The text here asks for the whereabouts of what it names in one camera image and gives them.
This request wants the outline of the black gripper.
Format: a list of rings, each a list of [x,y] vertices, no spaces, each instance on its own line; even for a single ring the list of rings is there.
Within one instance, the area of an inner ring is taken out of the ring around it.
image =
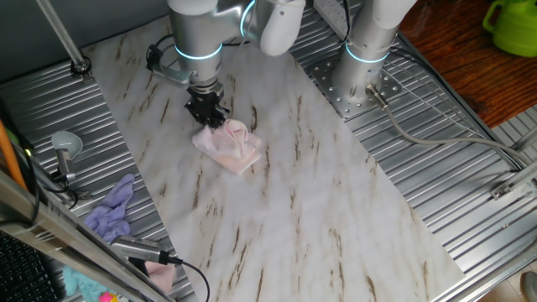
[[[224,97],[223,85],[191,86],[187,92],[190,100],[185,108],[199,124],[213,128],[214,117],[215,127],[219,128],[227,120],[231,111],[220,106]]]

